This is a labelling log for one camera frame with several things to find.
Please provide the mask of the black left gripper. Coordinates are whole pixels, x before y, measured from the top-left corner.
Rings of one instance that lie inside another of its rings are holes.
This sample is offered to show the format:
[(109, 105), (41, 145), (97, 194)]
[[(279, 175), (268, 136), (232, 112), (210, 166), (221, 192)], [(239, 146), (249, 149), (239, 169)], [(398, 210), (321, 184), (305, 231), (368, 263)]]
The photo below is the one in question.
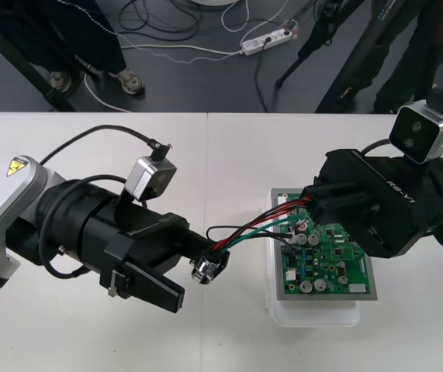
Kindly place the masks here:
[(90, 208), (82, 227), (82, 263), (99, 275), (101, 286), (168, 312), (182, 307), (185, 289), (166, 277), (181, 257), (226, 267), (230, 253), (189, 230), (181, 216), (162, 215), (113, 200)]

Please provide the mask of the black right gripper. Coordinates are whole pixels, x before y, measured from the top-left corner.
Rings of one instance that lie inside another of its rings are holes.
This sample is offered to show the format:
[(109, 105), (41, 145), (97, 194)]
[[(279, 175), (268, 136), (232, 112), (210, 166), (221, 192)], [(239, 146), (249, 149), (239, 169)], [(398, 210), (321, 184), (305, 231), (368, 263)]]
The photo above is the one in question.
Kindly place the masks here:
[(358, 150), (326, 154), (313, 185), (300, 197), (312, 200), (312, 220), (341, 224), (371, 257), (404, 255), (429, 222), (417, 199), (427, 178), (402, 157), (368, 157)]

